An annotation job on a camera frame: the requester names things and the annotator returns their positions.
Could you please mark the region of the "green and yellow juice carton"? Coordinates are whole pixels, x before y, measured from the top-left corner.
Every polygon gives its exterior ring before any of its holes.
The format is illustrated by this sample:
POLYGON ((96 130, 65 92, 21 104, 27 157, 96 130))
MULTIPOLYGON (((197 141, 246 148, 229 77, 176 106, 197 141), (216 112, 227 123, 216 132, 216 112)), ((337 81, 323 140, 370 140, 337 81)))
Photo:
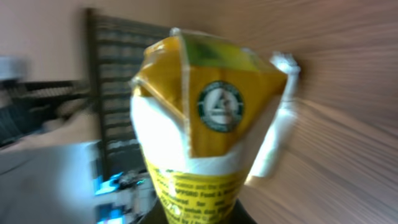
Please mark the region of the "green and yellow juice carton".
POLYGON ((146 48, 130 112, 157 194, 144 223, 252 223, 238 195, 277 164, 299 75, 291 54, 263 61, 203 32, 146 48))

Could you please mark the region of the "grey plastic mesh basket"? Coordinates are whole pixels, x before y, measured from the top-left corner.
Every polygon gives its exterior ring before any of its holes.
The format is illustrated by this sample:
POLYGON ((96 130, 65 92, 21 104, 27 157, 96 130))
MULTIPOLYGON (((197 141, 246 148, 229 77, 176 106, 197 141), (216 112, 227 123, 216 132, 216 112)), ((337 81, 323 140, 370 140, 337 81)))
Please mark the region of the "grey plastic mesh basket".
POLYGON ((169 28, 84 10, 91 97, 98 115, 101 177, 144 168, 130 119, 131 80, 144 50, 169 35, 169 28))

